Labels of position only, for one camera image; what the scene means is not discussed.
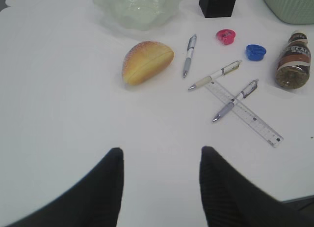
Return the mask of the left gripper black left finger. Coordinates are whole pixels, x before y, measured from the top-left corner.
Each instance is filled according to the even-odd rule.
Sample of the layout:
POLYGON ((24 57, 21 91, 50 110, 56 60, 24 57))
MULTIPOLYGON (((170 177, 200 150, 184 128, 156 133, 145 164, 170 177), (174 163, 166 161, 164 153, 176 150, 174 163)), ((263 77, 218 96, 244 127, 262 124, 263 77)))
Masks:
POLYGON ((77 184, 12 227, 114 227, 124 188, 124 154, 112 148, 77 184))

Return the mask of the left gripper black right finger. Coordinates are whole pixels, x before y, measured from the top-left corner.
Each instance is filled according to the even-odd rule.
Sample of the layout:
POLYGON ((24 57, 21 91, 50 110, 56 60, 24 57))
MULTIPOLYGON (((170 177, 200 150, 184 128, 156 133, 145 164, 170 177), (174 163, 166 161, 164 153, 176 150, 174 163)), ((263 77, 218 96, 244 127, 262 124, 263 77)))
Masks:
POLYGON ((246 179, 213 147, 202 148, 199 184, 209 227, 312 227, 314 219, 246 179))

